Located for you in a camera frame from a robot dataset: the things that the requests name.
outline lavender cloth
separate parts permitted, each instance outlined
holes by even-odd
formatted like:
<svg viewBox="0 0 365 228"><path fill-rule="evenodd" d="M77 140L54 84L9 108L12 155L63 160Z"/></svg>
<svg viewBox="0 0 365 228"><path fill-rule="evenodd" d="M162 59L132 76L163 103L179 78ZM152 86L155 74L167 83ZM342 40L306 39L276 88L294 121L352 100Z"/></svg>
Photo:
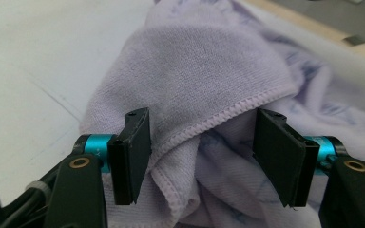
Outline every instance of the lavender cloth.
<svg viewBox="0 0 365 228"><path fill-rule="evenodd" d="M279 111L305 135L338 136L365 160L365 112L328 101L331 81L326 64L237 4L159 2L81 124L82 133L120 133L125 113L150 108L153 154L138 203L113 205L104 176L109 226L318 227L327 179L314 178L307 207L283 208L251 158L254 110Z"/></svg>

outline gray floor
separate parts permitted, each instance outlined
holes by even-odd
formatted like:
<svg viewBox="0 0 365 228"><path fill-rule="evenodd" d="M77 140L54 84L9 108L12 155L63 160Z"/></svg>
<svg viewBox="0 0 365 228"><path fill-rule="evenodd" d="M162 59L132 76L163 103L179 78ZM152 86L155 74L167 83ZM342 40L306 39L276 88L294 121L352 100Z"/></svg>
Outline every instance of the gray floor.
<svg viewBox="0 0 365 228"><path fill-rule="evenodd" d="M351 35L365 39L365 0L356 5L347 0L270 0Z"/></svg>

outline folded cloth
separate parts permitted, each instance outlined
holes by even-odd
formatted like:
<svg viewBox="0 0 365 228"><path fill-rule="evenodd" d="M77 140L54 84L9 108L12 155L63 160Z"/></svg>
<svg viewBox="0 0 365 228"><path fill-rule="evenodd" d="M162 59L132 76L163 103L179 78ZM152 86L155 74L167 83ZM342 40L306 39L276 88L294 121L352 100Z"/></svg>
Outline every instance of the folded cloth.
<svg viewBox="0 0 365 228"><path fill-rule="evenodd" d="M114 205L104 175L109 226L320 226L327 178L314 178L305 208L283 208L251 157L252 139L263 106L301 134L337 136L365 160L365 112L326 99L337 89L332 77L325 63L237 3L160 1L125 43L81 124L82 133L120 133L125 113L150 109L152 156L138 203Z"/></svg>

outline brass screw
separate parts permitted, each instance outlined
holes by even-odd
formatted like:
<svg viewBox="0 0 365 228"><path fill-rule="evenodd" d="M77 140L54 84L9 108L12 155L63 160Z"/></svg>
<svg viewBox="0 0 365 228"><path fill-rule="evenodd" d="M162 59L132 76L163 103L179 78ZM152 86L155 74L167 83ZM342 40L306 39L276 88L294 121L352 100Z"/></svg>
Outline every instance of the brass screw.
<svg viewBox="0 0 365 228"><path fill-rule="evenodd" d="M71 168L83 168L83 167L87 166L89 163L90 163L90 159L79 158L79 159L75 159L75 160L71 161L69 166Z"/></svg>
<svg viewBox="0 0 365 228"><path fill-rule="evenodd" d="M365 172L365 165L358 161L345 161L344 164L357 172Z"/></svg>

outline teal metallic band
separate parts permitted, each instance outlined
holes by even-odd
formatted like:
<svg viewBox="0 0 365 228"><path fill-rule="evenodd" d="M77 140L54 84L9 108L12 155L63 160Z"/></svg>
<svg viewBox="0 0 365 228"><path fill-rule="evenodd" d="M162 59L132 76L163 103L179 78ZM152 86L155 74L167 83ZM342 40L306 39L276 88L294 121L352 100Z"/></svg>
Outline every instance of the teal metallic band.
<svg viewBox="0 0 365 228"><path fill-rule="evenodd" d="M327 156L336 156L336 150L326 137L324 136L304 136L305 139L314 141L319 144L319 151L317 157L317 163L325 163ZM319 169L316 169L316 174L323 174Z"/></svg>
<svg viewBox="0 0 365 228"><path fill-rule="evenodd" d="M90 135L86 141L85 153L93 154L100 158L100 161L103 163L102 173L109 173L107 143L112 136L110 134L94 134Z"/></svg>

